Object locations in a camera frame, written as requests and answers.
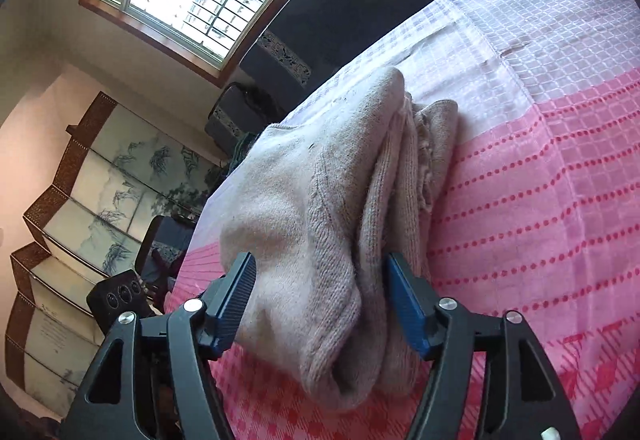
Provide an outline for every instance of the beige sweater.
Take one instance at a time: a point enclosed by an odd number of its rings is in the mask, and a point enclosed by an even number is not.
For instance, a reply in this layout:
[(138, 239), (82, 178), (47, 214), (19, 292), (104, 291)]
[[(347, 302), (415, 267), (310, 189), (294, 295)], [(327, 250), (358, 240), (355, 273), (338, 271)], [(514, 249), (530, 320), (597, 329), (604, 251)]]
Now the beige sweater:
[(458, 107), (412, 103), (395, 68), (354, 86), (321, 121), (271, 125), (226, 193), (222, 263), (257, 260), (236, 336), (338, 410), (374, 387), (406, 394), (417, 357), (385, 301), (383, 254), (426, 271), (431, 210), (454, 145)]

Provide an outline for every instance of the pink checkered blanket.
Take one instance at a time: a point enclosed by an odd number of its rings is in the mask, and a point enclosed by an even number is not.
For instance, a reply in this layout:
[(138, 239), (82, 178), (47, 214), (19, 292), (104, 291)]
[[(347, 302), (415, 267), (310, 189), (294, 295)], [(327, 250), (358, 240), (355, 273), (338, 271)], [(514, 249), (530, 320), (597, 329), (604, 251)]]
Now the pink checkered blanket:
[[(640, 11), (632, 0), (437, 0), (374, 44), (287, 117), (385, 65), (415, 102), (453, 98), (462, 117), (433, 214), (432, 282), (471, 311), (523, 312), (585, 440), (606, 431), (640, 380)], [(242, 166), (225, 182), (242, 174)], [(168, 306), (222, 273), (225, 184), (207, 202)], [(239, 439), (398, 440), (422, 396), (374, 394), (343, 415), (235, 345), (211, 366)], [(474, 362), (461, 438), (482, 390)]]

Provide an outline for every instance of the red dotted pattern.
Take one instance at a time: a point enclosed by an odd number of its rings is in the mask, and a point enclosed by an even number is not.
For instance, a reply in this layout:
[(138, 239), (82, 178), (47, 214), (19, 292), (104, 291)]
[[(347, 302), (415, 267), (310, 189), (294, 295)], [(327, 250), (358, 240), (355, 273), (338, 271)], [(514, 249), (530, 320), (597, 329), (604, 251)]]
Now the red dotted pattern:
[(522, 313), (526, 314), (527, 312), (529, 312), (529, 310), (537, 311), (537, 310), (549, 308), (549, 306), (556, 306), (556, 305), (559, 305), (560, 303), (575, 301), (576, 299), (579, 299), (580, 297), (585, 297), (586, 295), (589, 295), (594, 291), (599, 291), (599, 290), (607, 289), (610, 287), (614, 287), (618, 283), (624, 283), (625, 281), (628, 281), (633, 277), (638, 277), (638, 276), (640, 276), (640, 268), (635, 268), (635, 269), (617, 274), (616, 276), (610, 279), (604, 279), (604, 280), (598, 281), (593, 285), (587, 285), (583, 288), (575, 290), (574, 292), (571, 292), (569, 294), (564, 294), (562, 296), (554, 297), (553, 299), (550, 299), (550, 300), (542, 299), (539, 301), (530, 302), (529, 304), (523, 305), (521, 308), (519, 307), (505, 308), (505, 309), (502, 309), (502, 311), (493, 310), (492, 315), (502, 315), (508, 310), (522, 311)]
[[(540, 310), (558, 302), (540, 301), (533, 303), (532, 307)], [(616, 336), (625, 333), (623, 328), (634, 324), (638, 317), (640, 312), (593, 331), (586, 330), (545, 343), (550, 358), (564, 352), (564, 366), (559, 377), (572, 402), (585, 394), (601, 394), (606, 398), (612, 391), (620, 391), (619, 386), (624, 386), (625, 380), (638, 380), (640, 348), (622, 352), (622, 347), (614, 343)], [(593, 349), (602, 337), (613, 346), (605, 350), (595, 366), (580, 368), (581, 352)], [(336, 415), (322, 412), (305, 398), (300, 385), (288, 375), (256, 359), (238, 345), (234, 345), (222, 360), (210, 365), (217, 386), (224, 395), (225, 412), (233, 432), (237, 438), (255, 440), (400, 440), (408, 430), (428, 376), (425, 364), (420, 382), (408, 398), (385, 399), (373, 395), (360, 408)], [(483, 371), (483, 358), (475, 356), (459, 439), (474, 437), (474, 425), (481, 405)], [(582, 437), (597, 440), (620, 408), (622, 406), (590, 410), (579, 422)]]
[[(446, 195), (447, 193), (452, 193), (453, 191), (457, 190), (457, 189), (462, 189), (463, 187), (468, 187), (471, 184), (475, 184), (476, 182), (481, 182), (482, 180), (487, 180), (489, 178), (491, 178), (494, 175), (499, 175), (500, 173), (505, 173), (507, 172), (509, 169), (513, 169), (516, 167), (520, 167), (524, 164), (528, 164), (531, 161), (535, 161), (538, 160), (539, 157), (544, 156), (545, 152), (548, 151), (549, 146), (553, 145), (556, 142), (562, 141), (563, 139), (568, 139), (569, 136), (568, 135), (564, 135), (562, 137), (557, 136), (555, 138), (552, 138), (551, 140), (549, 140), (549, 143), (546, 144), (544, 146), (544, 148), (535, 155), (531, 155), (531, 156), (527, 156), (526, 158), (522, 159), (522, 160), (517, 160), (515, 162), (511, 162), (508, 166), (507, 165), (503, 165), (500, 168), (496, 168), (493, 171), (488, 171), (485, 172), (485, 174), (483, 175), (479, 175), (477, 177), (473, 177), (470, 180), (466, 180), (464, 182), (459, 182), (456, 185), (451, 185), (446, 192), (443, 195)], [(597, 159), (591, 159), (591, 160), (585, 160), (584, 162), (577, 162), (577, 163), (573, 163), (570, 165), (567, 165), (566, 167), (563, 167), (560, 171), (558, 171), (555, 175), (555, 178), (551, 178), (549, 180), (548, 184), (543, 184), (543, 189), (547, 189), (549, 187), (549, 185), (553, 186), (556, 184), (557, 181), (560, 181), (561, 178), (563, 178), (566, 174), (567, 171), (574, 171), (575, 169), (582, 169), (582, 167), (593, 167), (595, 165), (602, 165), (603, 163), (609, 163), (609, 162), (613, 162), (615, 160), (620, 160), (620, 158), (626, 157), (631, 155), (632, 153), (636, 153), (638, 150), (640, 149), (640, 144), (639, 143), (634, 143), (632, 147), (628, 147), (626, 150), (623, 150), (619, 153), (613, 153), (610, 155), (605, 155), (601, 158), (597, 158)], [(536, 192), (540, 191), (540, 188), (537, 187), (535, 189)]]
[(510, 270), (500, 270), (493, 271), (486, 274), (475, 275), (473, 277), (463, 277), (463, 278), (455, 278), (455, 279), (438, 279), (433, 278), (431, 282), (434, 284), (436, 288), (442, 288), (443, 286), (451, 286), (451, 285), (460, 285), (460, 284), (469, 284), (477, 283), (479, 281), (489, 281), (492, 279), (498, 279), (498, 277), (507, 277), (509, 274), (516, 275), (520, 273), (525, 273), (527, 270), (535, 270), (539, 267), (551, 266), (556, 263), (562, 263), (564, 260), (571, 259), (575, 255), (581, 253), (585, 248), (590, 246), (598, 246), (602, 245), (605, 242), (615, 241), (617, 239), (621, 239), (626, 235), (631, 235), (634, 231), (637, 232), (640, 230), (640, 224), (636, 223), (633, 227), (626, 227), (625, 229), (620, 229), (618, 232), (612, 232), (605, 236), (600, 236), (597, 238), (585, 239), (574, 248), (568, 250), (565, 253), (560, 253), (557, 256), (551, 256), (548, 259), (541, 259), (537, 263), (531, 263), (529, 265), (522, 265), (520, 268), (512, 267)]
[[(542, 116), (538, 117), (538, 119), (531, 125), (529, 126), (527, 129), (525, 129), (524, 131), (519, 131), (517, 133), (514, 133), (513, 135), (509, 135), (507, 137), (503, 137), (499, 140), (496, 140), (492, 143), (490, 143), (489, 145), (486, 145), (485, 147), (482, 147), (478, 150), (472, 151), (468, 154), (466, 154), (465, 156), (462, 156), (460, 158), (458, 158), (457, 160), (455, 160), (455, 162), (452, 163), (452, 166), (455, 166), (459, 163), (464, 162), (465, 160), (469, 160), (471, 158), (473, 158), (474, 156), (479, 156), (482, 153), (485, 153), (487, 151), (490, 151), (491, 149), (493, 149), (494, 147), (498, 147), (500, 144), (506, 144), (508, 141), (512, 141), (515, 138), (520, 138), (522, 136), (525, 136), (526, 134), (530, 134), (533, 133), (533, 130), (538, 127), (538, 124), (542, 121), (542, 118), (551, 118), (553, 116), (557, 116), (557, 115), (565, 115), (566, 113), (572, 113), (575, 111), (579, 111), (580, 109), (583, 108), (587, 108), (596, 104), (603, 104), (605, 103), (607, 100), (612, 100), (614, 97), (620, 96), (621, 94), (625, 93), (625, 92), (629, 92), (632, 91), (634, 89), (636, 89), (636, 87), (640, 86), (640, 81), (634, 82), (633, 84), (630, 84), (629, 86), (626, 86), (622, 89), (618, 89), (614, 92), (611, 92), (609, 94), (606, 94), (604, 96), (601, 97), (597, 97), (594, 98), (593, 100), (588, 100), (587, 102), (580, 102), (580, 103), (576, 103), (575, 105), (569, 106), (569, 107), (565, 107), (563, 109), (558, 109), (555, 111), (545, 111)], [(594, 129), (588, 129), (586, 131), (578, 131), (575, 134), (572, 134), (571, 138), (575, 138), (576, 136), (583, 136), (586, 135), (587, 133), (600, 133), (601, 131), (604, 131), (607, 127), (613, 127), (613, 125), (617, 125), (619, 123), (623, 123), (626, 120), (630, 120), (632, 118), (637, 117), (638, 115), (640, 115), (640, 110), (634, 111), (632, 113), (628, 113), (626, 116), (622, 116), (617, 118), (615, 121), (611, 121), (609, 123), (603, 124), (599, 127), (596, 127)]]
[[(617, 153), (615, 156), (620, 155), (622, 157), (622, 156), (627, 156), (629, 154), (627, 152), (623, 152), (623, 153), (622, 152), (621, 153)], [(601, 164), (601, 163), (607, 163), (609, 161), (610, 160), (607, 157), (604, 157), (604, 158), (598, 158), (598, 159), (590, 160), (589, 163), (590, 163), (590, 165), (596, 165), (596, 164)], [(437, 219), (434, 219), (433, 222), (438, 224), (438, 225), (442, 224), (442, 223), (449, 223), (451, 221), (456, 221), (457, 219), (460, 219), (460, 218), (463, 218), (463, 217), (472, 216), (475, 213), (481, 213), (482, 211), (488, 211), (489, 209), (491, 209), (493, 207), (500, 206), (500, 204), (509, 203), (510, 201), (516, 201), (517, 199), (522, 199), (524, 197), (528, 197), (528, 196), (533, 196), (535, 194), (539, 194), (540, 192), (546, 191), (550, 187), (553, 187), (554, 185), (556, 185), (556, 183), (558, 182), (557, 179), (558, 180), (561, 179), (563, 177), (563, 175), (566, 174), (567, 170), (575, 171), (576, 169), (582, 169), (582, 165), (576, 164), (576, 165), (569, 165), (567, 167), (563, 167), (558, 173), (556, 173), (555, 178), (551, 178), (551, 180), (548, 183), (544, 183), (542, 185), (538, 185), (538, 186), (534, 187), (533, 189), (526, 189), (525, 191), (519, 191), (517, 194), (505, 195), (505, 196), (501, 197), (499, 200), (492, 200), (490, 203), (488, 202), (488, 203), (485, 203), (484, 205), (478, 205), (474, 209), (471, 208), (471, 209), (468, 209), (466, 211), (462, 211), (460, 213), (455, 213), (455, 214), (439, 217)], [(600, 203), (602, 200), (606, 201), (606, 200), (609, 200), (609, 199), (613, 199), (615, 197), (620, 197), (620, 196), (623, 196), (623, 195), (627, 195), (627, 194), (629, 194), (629, 192), (633, 192), (636, 189), (640, 189), (640, 182), (634, 182), (632, 184), (625, 185), (625, 187), (622, 187), (621, 189), (617, 189), (615, 191), (609, 191), (608, 193), (603, 193), (601, 195), (596, 195), (594, 197), (581, 198), (579, 201), (575, 201), (574, 202), (574, 208), (578, 206), (578, 205), (576, 205), (576, 203), (578, 203), (579, 205), (588, 205), (588, 204), (595, 203), (595, 202)]]
[[(620, 198), (622, 196), (631, 194), (636, 189), (640, 189), (640, 182), (635, 182), (633, 184), (625, 185), (625, 187), (623, 187), (622, 189), (609, 191), (608, 193), (603, 193), (603, 194), (588, 197), (588, 198), (581, 198), (579, 201), (574, 201), (573, 208), (567, 207), (564, 211), (562, 211), (557, 216), (550, 217), (549, 219), (543, 219), (542, 221), (537, 221), (532, 225), (524, 225), (522, 227), (517, 227), (516, 229), (507, 230), (505, 232), (499, 232), (489, 236), (480, 237), (478, 239), (473, 239), (471, 241), (465, 241), (459, 245), (432, 249), (428, 251), (427, 255), (429, 257), (434, 257), (437, 255), (443, 255), (446, 253), (458, 252), (461, 250), (465, 250), (466, 248), (469, 248), (471, 246), (486, 245), (487, 243), (492, 243), (497, 239), (505, 239), (508, 237), (513, 237), (514, 235), (523, 234), (525, 232), (533, 232), (535, 230), (543, 229), (550, 225), (555, 225), (556, 223), (562, 222), (562, 220), (564, 220), (566, 217), (571, 216), (571, 214), (575, 214), (576, 212), (575, 210), (580, 206), (592, 205), (594, 203), (601, 203), (603, 201), (609, 201), (615, 198)], [(518, 193), (518, 198), (523, 198), (524, 194), (525, 193), (522, 193), (522, 192)], [(531, 196), (532, 194), (533, 194), (533, 191), (526, 191), (527, 196)], [(515, 201), (515, 199), (516, 199), (515, 195), (511, 195), (509, 198), (507, 197), (502, 198), (500, 200), (500, 203), (508, 203), (508, 201)], [(467, 215), (471, 216), (474, 213), (475, 211), (473, 209), (470, 209), (469, 211), (462, 212), (460, 214), (460, 217), (466, 217)], [(451, 221), (451, 218), (449, 216), (447, 217), (443, 218), (442, 220), (438, 220), (438, 223), (442, 223), (442, 222), (449, 223)], [(633, 227), (627, 227), (627, 228), (629, 233), (633, 232)]]

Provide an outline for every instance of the decorative trim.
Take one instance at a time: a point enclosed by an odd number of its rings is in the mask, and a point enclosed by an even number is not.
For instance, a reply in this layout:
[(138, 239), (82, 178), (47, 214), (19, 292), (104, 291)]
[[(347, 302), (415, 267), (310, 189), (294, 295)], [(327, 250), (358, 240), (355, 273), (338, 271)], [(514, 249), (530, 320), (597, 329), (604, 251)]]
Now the decorative trim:
[(74, 131), (73, 140), (85, 147), (91, 147), (100, 129), (110, 117), (118, 103), (103, 92), (98, 93), (86, 110), (78, 127)]
[(60, 207), (62, 207), (68, 199), (68, 196), (62, 191), (53, 185), (49, 185), (47, 190), (26, 210), (23, 216), (24, 220), (33, 223), (37, 229), (44, 230), (47, 223), (50, 222), (54, 214), (60, 210)]
[[(44, 286), (45, 288), (47, 288), (52, 294), (56, 295), (64, 304), (71, 306), (71, 308), (73, 308), (74, 310), (78, 310), (78, 306), (76, 306), (75, 304), (69, 303), (68, 299), (62, 297), (62, 296), (58, 296), (58, 293), (51, 290), (49, 287), (47, 287), (47, 285), (45, 285), (44, 283), (40, 282), (40, 284), (42, 286)], [(29, 310), (31, 312), (31, 317), (29, 318), (28, 321), (28, 326), (26, 329), (26, 333), (28, 333), (29, 331), (29, 327), (31, 326), (31, 320), (33, 319), (33, 314), (35, 313), (35, 311), (39, 311), (42, 312), (43, 314), (45, 314), (49, 319), (51, 319), (52, 321), (55, 321), (57, 324), (59, 324), (60, 326), (62, 326), (63, 328), (65, 328), (66, 330), (68, 330), (69, 332), (71, 332), (72, 334), (74, 334), (75, 336), (80, 337), (81, 339), (89, 342), (89, 343), (94, 343), (97, 346), (100, 346), (100, 343), (96, 343), (95, 342), (95, 330), (94, 333), (92, 335), (92, 338), (86, 337), (84, 335), (82, 335), (81, 333), (77, 332), (76, 330), (74, 330), (73, 328), (70, 328), (67, 324), (63, 323), (60, 320), (60, 317), (58, 315), (55, 315), (54, 313), (50, 312), (50, 309), (46, 306), (46, 305), (38, 305), (35, 301), (33, 300), (29, 300), (28, 297), (26, 297), (24, 294), (22, 293), (18, 293), (16, 295), (16, 299), (20, 298), (20, 304), (23, 305), (24, 308), (29, 307), (31, 310)], [(86, 310), (82, 311), (82, 314), (84, 314), (82, 317), (84, 318), (85, 316), (88, 316), (91, 318), (92, 323), (95, 324), (95, 319), (93, 317), (93, 315), (88, 314)], [(7, 331), (6, 331), (6, 335), (9, 336), (10, 332), (9, 332), (9, 327), (7, 325)], [(18, 341), (16, 341), (15, 337), (12, 336), (12, 341), (14, 341), (14, 343), (18, 343)]]
[(11, 254), (11, 258), (20, 263), (20, 265), (25, 267), (27, 270), (36, 268), (49, 257), (51, 257), (51, 254), (38, 245), (38, 243), (25, 245)]
[(27, 229), (29, 229), (29, 232), (31, 232), (31, 237), (36, 240), (36, 243), (38, 243), (38, 245), (40, 245), (45, 250), (49, 250), (49, 247), (47, 246), (47, 242), (44, 241), (44, 236), (42, 232), (40, 232), (40, 229), (36, 227), (33, 223), (31, 223), (26, 217), (23, 216), (22, 220), (24, 221), (24, 224), (27, 226)]
[(14, 271), (15, 287), (18, 292), (26, 298), (33, 300), (33, 290), (31, 289), (31, 276), (13, 256), (11, 256), (11, 269)]
[(6, 336), (21, 349), (24, 349), (27, 344), (27, 336), (35, 311), (35, 305), (25, 296), (22, 294), (15, 296), (14, 306), (11, 308), (9, 322), (6, 325)]
[(69, 197), (88, 152), (89, 149), (73, 137), (66, 145), (56, 176), (53, 178), (53, 184)]
[(12, 349), (17, 350), (18, 352), (22, 353), (22, 362), (24, 362), (24, 356), (28, 356), (30, 359), (34, 360), (35, 362), (37, 362), (39, 365), (41, 365), (43, 368), (45, 368), (46, 370), (50, 371), (53, 375), (55, 375), (56, 377), (58, 377), (60, 379), (60, 382), (64, 382), (65, 384), (69, 384), (70, 386), (72, 386), (73, 388), (78, 388), (78, 386), (76, 386), (73, 382), (71, 382), (70, 380), (67, 380), (64, 376), (60, 375), (60, 373), (56, 373), (54, 372), (49, 366), (47, 366), (46, 364), (43, 364), (41, 360), (36, 359), (35, 357), (33, 357), (33, 355), (31, 355), (29, 352), (27, 352), (26, 350), (24, 350), (23, 348), (21, 348), (18, 344), (15, 343), (15, 341), (12, 341), (11, 337), (7, 337), (6, 338), (6, 342), (10, 343), (10, 346), (12, 347)]
[(44, 288), (46, 288), (47, 290), (49, 290), (52, 294), (54, 294), (57, 298), (62, 299), (65, 303), (67, 303), (70, 306), (73, 306), (73, 308), (75, 308), (76, 310), (78, 310), (79, 312), (82, 312), (85, 315), (88, 315), (89, 317), (91, 317), (92, 319), (94, 318), (94, 315), (91, 312), (88, 312), (87, 310), (85, 310), (84, 308), (82, 308), (78, 303), (71, 301), (71, 299), (69, 299), (68, 297), (66, 297), (65, 295), (62, 295), (60, 292), (58, 292), (56, 289), (54, 289), (53, 287), (50, 287), (47, 283), (45, 283), (42, 279), (40, 279), (38, 276), (36, 276), (33, 273), (30, 273), (30, 277), (31, 279), (33, 279), (36, 283), (41, 284), (42, 286), (44, 286)]
[(229, 133), (231, 133), (236, 139), (241, 139), (244, 136), (244, 131), (242, 131), (233, 120), (229, 118), (220, 106), (216, 106), (213, 110), (213, 116), (218, 120)]
[(4, 370), (6, 376), (24, 391), (24, 351), (9, 336), (4, 337)]
[(256, 43), (275, 58), (300, 83), (300, 86), (305, 87), (311, 76), (311, 68), (284, 42), (280, 41), (272, 32), (265, 30)]
[(51, 254), (38, 243), (30, 243), (11, 254), (11, 267), (14, 271), (15, 285), (18, 292), (30, 301), (35, 301), (33, 290), (31, 289), (30, 271), (50, 256)]

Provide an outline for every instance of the wooden window frame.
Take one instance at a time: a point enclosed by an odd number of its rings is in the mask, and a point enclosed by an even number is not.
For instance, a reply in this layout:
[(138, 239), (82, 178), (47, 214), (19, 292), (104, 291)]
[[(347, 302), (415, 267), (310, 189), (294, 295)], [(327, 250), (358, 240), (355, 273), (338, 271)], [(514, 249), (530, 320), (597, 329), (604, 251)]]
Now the wooden window frame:
[(266, 0), (256, 15), (249, 21), (243, 35), (236, 41), (236, 44), (234, 44), (229, 54), (225, 57), (220, 68), (213, 66), (173, 39), (161, 34), (151, 26), (145, 25), (131, 15), (121, 12), (115, 6), (103, 0), (79, 0), (79, 3), (81, 6), (113, 22), (120, 28), (160, 50), (162, 53), (177, 60), (215, 86), (223, 87), (251, 46), (253, 46), (265, 29), (267, 29), (288, 1), (289, 0)]

